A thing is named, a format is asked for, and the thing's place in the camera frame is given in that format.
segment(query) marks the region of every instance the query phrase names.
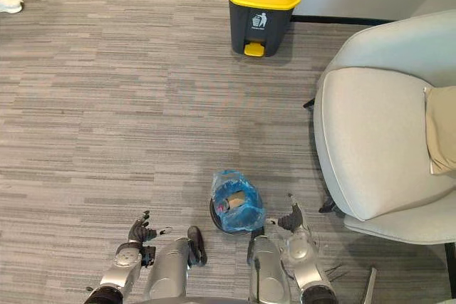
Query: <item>white armchair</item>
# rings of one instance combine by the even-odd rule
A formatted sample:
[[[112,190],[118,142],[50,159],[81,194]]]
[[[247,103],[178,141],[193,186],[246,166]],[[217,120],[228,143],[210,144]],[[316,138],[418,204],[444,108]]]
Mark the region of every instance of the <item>white armchair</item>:
[[[349,229],[407,243],[456,241],[456,178],[431,175],[425,139],[423,88],[448,85],[456,85],[456,10],[361,31],[326,68],[315,141]]]

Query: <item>beige pillow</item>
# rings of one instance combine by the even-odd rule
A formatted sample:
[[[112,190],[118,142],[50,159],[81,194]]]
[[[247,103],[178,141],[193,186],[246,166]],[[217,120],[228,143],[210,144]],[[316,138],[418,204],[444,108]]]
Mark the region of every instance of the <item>beige pillow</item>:
[[[431,173],[456,170],[456,86],[426,88],[426,142]]]

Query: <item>chair leg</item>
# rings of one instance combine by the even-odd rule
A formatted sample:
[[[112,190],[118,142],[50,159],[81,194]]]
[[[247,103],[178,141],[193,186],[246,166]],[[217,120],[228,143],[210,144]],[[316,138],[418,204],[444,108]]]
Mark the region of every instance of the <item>chair leg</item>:
[[[450,278],[451,298],[456,298],[456,246],[455,243],[446,243],[448,277]]]
[[[311,107],[314,106],[314,104],[315,104],[315,98],[313,98],[312,100],[307,101],[306,103],[304,103],[304,106],[303,106],[303,107],[304,107],[304,108],[311,108]]]
[[[336,210],[337,206],[333,198],[330,196],[326,199],[323,206],[318,210],[319,213],[331,213],[332,211]]]

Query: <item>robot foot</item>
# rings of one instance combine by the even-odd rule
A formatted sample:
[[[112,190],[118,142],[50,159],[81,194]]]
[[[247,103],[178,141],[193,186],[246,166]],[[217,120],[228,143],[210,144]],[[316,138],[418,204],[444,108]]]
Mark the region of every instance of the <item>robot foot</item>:
[[[207,255],[204,249],[204,240],[202,238],[201,231],[196,226],[188,228],[187,236],[189,239],[190,254],[188,258],[188,264],[190,267],[204,266],[207,262]]]

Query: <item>baseboard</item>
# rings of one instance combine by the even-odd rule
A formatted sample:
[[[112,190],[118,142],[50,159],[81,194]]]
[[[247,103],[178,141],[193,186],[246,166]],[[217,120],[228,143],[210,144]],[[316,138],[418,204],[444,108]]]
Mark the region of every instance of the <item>baseboard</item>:
[[[335,23],[355,25],[381,25],[393,21],[387,19],[351,18],[351,17],[330,17],[330,16],[291,16],[291,21],[298,23]]]

